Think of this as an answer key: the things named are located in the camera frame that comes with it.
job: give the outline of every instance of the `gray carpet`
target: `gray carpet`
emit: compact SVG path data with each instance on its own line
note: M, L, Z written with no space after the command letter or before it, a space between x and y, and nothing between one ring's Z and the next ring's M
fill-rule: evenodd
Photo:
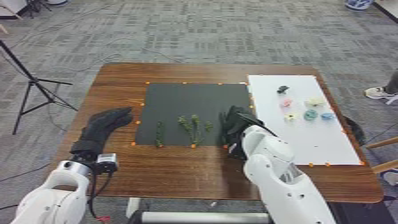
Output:
M40 78L72 82L58 93L76 106L106 62L301 64L319 70L340 111L367 137L396 122L398 102L385 106L362 96L367 87L385 84L398 58L398 26L372 7L351 12L337 0L74 0L53 12L42 10L33 19L24 16L22 21L1 24L10 34L0 33L0 38L30 71ZM22 117L12 136L26 83L1 58L0 72L3 179L49 162L63 131L47 113L67 129L74 112L56 105L42 108ZM40 99L33 92L30 106ZM376 140L396 135L398 127ZM365 155L371 164L396 159L396 146L376 149L374 155L365 151ZM0 183L0 207L19 202L42 175L37 171ZM396 195L387 186L385 194ZM229 203L223 208L230 211L261 209L257 204ZM207 209L205 202L186 200L150 199L147 204L163 210ZM122 223L124 206L125 199L97 200L97 214L111 216L111 223ZM398 220L398 203L388 209ZM14 209L0 211L0 223L12 215ZM83 223L95 222L86 217Z

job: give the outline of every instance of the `green object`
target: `green object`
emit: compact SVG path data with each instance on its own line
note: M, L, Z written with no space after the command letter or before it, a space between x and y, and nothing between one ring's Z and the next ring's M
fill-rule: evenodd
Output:
M204 130L205 130L207 133L209 133L211 130L213 130L213 124L211 124L209 121L205 121L205 123L204 123Z
M157 121L157 124L156 124L156 140L154 140L154 145L157 148L163 147L163 139L165 137L165 124L161 121Z
M188 135L189 135L189 142L191 142L191 144L193 144L191 124L189 124L189 122L186 121L184 116L181 116L181 117L177 118L177 124L181 125L181 127L182 127L182 129L184 129L184 131L186 131L186 133L188 133Z
M305 121L312 121L316 117L317 117L317 112L312 109L307 110L305 113L303 113Z
M202 132L200 132L200 119L198 119L198 116L193 114L189 116L189 121L186 120L184 116L181 116L177 118L177 124L179 126L182 127L186 133L188 133L188 136L189 136L189 143L198 146L200 142L202 142L202 139L204 139L204 136L202 136ZM213 124L209 121L205 121L204 123L204 130L205 130L205 133L209 133L213 129Z

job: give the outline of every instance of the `shoe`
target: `shoe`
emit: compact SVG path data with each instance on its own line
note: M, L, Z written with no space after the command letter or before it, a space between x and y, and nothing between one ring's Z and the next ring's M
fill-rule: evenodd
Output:
M390 169L380 173L381 179L387 181L390 186L398 186L398 169Z
M364 96L374 100L388 99L396 96L396 94L388 94L383 92L383 87L374 87L364 90Z

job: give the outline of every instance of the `table leg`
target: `table leg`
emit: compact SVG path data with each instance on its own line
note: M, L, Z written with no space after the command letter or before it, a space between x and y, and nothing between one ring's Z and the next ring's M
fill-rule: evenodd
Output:
M125 209L125 217L129 218L134 211L140 208L140 198L129 198L127 199L127 209Z
M6 29L5 29L1 24L0 24L0 30L3 31L5 34L8 34L8 31L6 31Z

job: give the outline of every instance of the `black mat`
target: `black mat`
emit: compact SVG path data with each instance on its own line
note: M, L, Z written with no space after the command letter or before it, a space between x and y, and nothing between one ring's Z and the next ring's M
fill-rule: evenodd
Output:
M150 84L145 90L145 106L140 116L140 126L134 135L138 145L154 145L156 123L165 124L163 143L189 145L189 136L177 124L177 117L188 121L195 114L200 119L200 145L220 145L220 112L227 112L236 105L250 106L246 86L241 84ZM204 131L204 122L213 124L209 133Z

